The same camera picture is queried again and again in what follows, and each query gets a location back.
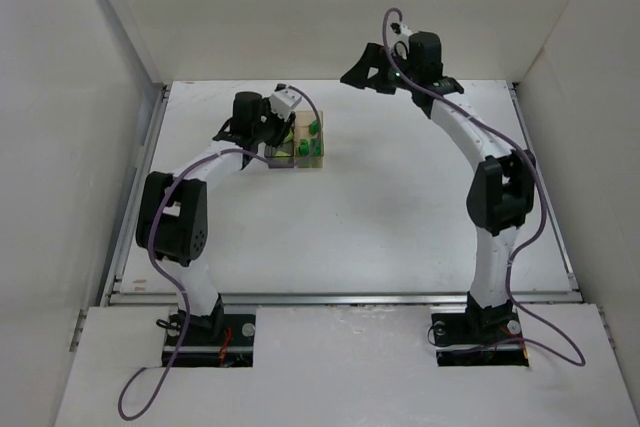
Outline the light green sloped lego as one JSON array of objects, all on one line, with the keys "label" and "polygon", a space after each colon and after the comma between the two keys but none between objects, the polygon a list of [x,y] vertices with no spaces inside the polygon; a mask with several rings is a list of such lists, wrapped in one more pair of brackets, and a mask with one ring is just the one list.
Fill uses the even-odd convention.
[{"label": "light green sloped lego", "polygon": [[282,140],[282,143],[288,143],[288,142],[293,142],[294,141],[294,132],[292,130],[290,130],[286,136],[284,137],[284,139]]}]

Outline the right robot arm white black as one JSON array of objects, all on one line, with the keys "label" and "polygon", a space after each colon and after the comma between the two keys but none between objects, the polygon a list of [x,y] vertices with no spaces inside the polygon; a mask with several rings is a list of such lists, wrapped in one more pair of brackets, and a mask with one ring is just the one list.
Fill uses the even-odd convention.
[{"label": "right robot arm white black", "polygon": [[490,344],[505,338],[517,319],[508,295],[508,260],[534,204],[534,179],[516,149],[483,127],[462,85],[443,74],[442,46],[434,33],[418,32],[386,50],[369,43],[340,79],[358,89],[392,95],[403,89],[459,148],[474,176],[466,210],[476,228],[476,266],[460,313],[432,317],[437,346]]}]

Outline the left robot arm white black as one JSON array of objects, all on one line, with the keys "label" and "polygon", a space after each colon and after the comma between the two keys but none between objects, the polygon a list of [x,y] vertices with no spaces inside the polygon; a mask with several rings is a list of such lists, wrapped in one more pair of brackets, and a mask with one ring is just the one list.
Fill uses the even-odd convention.
[{"label": "left robot arm white black", "polygon": [[136,243],[180,296],[172,322],[178,329],[192,333],[221,329],[223,307],[204,259],[209,194],[256,159],[262,144],[277,147],[284,142],[300,102],[301,96],[283,85],[268,97],[237,93],[231,117],[203,152],[177,169],[147,175]]}]

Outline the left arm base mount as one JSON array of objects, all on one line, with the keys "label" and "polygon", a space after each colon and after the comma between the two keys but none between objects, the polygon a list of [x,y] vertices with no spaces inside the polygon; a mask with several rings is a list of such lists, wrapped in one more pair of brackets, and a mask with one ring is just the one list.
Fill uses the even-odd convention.
[{"label": "left arm base mount", "polygon": [[172,366],[250,368],[255,334],[255,314],[225,314],[214,331],[190,327]]}]

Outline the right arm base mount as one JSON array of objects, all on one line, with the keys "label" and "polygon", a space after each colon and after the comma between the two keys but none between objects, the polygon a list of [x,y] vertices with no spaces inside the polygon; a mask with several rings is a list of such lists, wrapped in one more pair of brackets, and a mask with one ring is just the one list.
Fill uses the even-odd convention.
[{"label": "right arm base mount", "polygon": [[436,349],[439,367],[528,367],[528,353],[518,315],[475,328],[466,312],[436,312],[428,340]]}]

